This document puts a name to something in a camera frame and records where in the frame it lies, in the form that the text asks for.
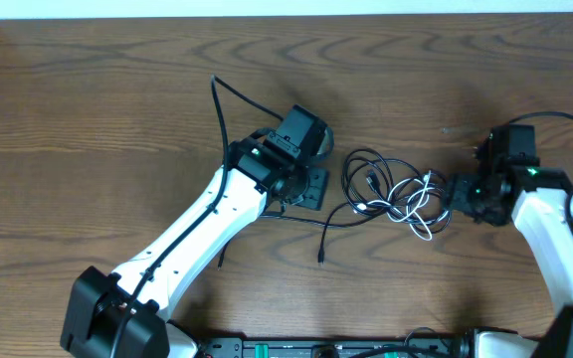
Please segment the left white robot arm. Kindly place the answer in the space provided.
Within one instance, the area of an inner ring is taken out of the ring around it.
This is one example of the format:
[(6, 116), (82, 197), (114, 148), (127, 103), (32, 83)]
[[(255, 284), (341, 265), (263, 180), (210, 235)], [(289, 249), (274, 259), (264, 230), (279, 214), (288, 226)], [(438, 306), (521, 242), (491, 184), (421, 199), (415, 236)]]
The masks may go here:
[(198, 199), (153, 243), (104, 274), (74, 282), (61, 347), (75, 357), (194, 357), (196, 341), (171, 316), (208, 263), (273, 202), (319, 210), (334, 146), (332, 129), (296, 105), (278, 127), (227, 147)]

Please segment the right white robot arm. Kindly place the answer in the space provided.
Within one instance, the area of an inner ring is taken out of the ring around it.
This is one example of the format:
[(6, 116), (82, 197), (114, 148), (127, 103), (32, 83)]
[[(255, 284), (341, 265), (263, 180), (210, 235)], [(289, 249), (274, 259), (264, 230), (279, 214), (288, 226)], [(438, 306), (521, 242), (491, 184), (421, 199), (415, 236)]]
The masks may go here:
[(573, 188), (561, 169), (544, 168), (531, 125), (497, 126), (476, 153), (475, 174), (454, 174), (443, 206), (477, 223), (513, 225), (542, 273), (555, 319), (539, 340), (497, 328), (475, 328), (459, 357), (573, 357)]

